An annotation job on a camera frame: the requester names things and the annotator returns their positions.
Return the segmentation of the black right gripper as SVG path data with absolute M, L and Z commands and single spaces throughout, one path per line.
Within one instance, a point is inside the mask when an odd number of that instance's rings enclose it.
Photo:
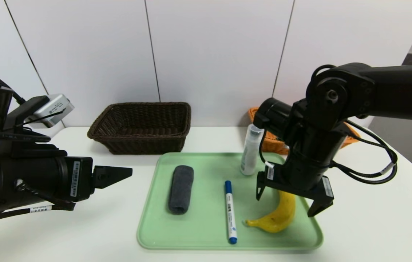
M 283 164 L 269 162 L 259 153 L 264 171 L 258 172 L 256 200 L 259 201 L 266 187 L 312 199 L 308 217 L 315 217 L 333 205 L 334 195 L 329 178 L 324 173 L 330 168 L 334 153 L 319 162 L 299 153 L 291 153 Z

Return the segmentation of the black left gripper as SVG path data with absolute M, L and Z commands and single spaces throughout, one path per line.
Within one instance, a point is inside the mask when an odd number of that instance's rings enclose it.
M 92 173 L 92 164 L 92 159 L 87 156 L 13 159 L 5 170 L 5 209 L 45 201 L 39 196 L 15 189 L 19 179 L 47 197 L 78 202 L 88 199 L 94 188 L 104 189 L 133 174 L 132 168 L 119 166 L 95 166 Z

